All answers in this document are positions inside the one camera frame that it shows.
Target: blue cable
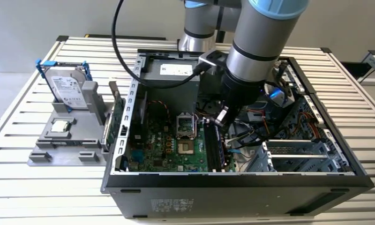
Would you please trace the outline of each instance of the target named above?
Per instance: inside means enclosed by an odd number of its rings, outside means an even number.
[[[88,65],[86,61],[82,61],[81,65],[82,65],[82,67],[85,69],[85,73],[86,73],[85,78],[88,81],[92,81],[93,79],[92,79],[92,74],[89,73],[89,65]]]
[[[51,93],[51,95],[53,95],[53,97],[54,97],[54,102],[58,102],[57,96],[55,96],[55,94],[54,94],[54,91],[51,90],[51,87],[50,87],[50,85],[49,85],[47,78],[46,78],[46,76],[45,76],[45,74],[43,74],[42,68],[41,68],[41,59],[37,59],[37,60],[34,61],[34,63],[35,63],[35,69],[37,69],[37,71],[38,71],[38,73],[39,73],[39,76],[41,76],[42,79],[45,80],[45,83],[47,83],[49,91],[50,91],[50,93]],[[43,66],[43,67],[54,67],[55,65],[57,65],[57,62],[55,62],[55,61],[49,61],[49,60],[46,60],[46,61],[42,63],[42,66]],[[65,108],[66,108],[67,112],[71,111],[71,108],[70,108],[67,105],[65,105]]]
[[[250,157],[248,157],[246,155],[244,155],[244,154],[240,152],[240,150],[237,150],[237,149],[229,149],[226,152],[229,152],[229,153],[237,153],[237,154],[240,154],[241,156],[244,156],[245,158],[250,158]]]

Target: power supply label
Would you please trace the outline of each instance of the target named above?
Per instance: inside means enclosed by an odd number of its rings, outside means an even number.
[[[161,64],[160,66],[160,75],[190,76],[192,73],[193,73],[192,65]]]
[[[71,109],[86,108],[86,102],[81,94],[77,80],[73,77],[62,76],[51,76],[50,79],[63,104]]]
[[[150,199],[153,212],[189,212],[194,199]]]

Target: aluminum slat table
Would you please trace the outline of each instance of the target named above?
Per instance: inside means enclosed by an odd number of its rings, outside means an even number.
[[[130,67],[137,48],[174,50],[176,42],[118,40],[118,49]],[[229,45],[218,44],[217,49],[226,52]],[[375,183],[375,101],[331,53],[319,48],[285,47],[281,56],[296,58]],[[121,95],[126,96],[129,76],[116,59],[109,39],[69,37],[54,43],[43,60],[85,60],[104,100],[113,100],[108,81],[117,81]],[[29,167],[25,164],[51,112],[51,100],[47,86],[34,72],[0,120],[0,225],[375,225],[375,188],[315,217],[125,220],[110,196],[98,191],[104,167]]]

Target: hard disk drive label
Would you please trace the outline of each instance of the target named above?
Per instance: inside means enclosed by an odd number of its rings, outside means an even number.
[[[86,108],[77,80],[73,77],[53,76],[54,91],[58,93],[65,105],[70,108]]]

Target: floor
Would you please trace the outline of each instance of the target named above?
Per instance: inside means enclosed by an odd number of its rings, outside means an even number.
[[[0,117],[30,75],[31,73],[0,73]]]

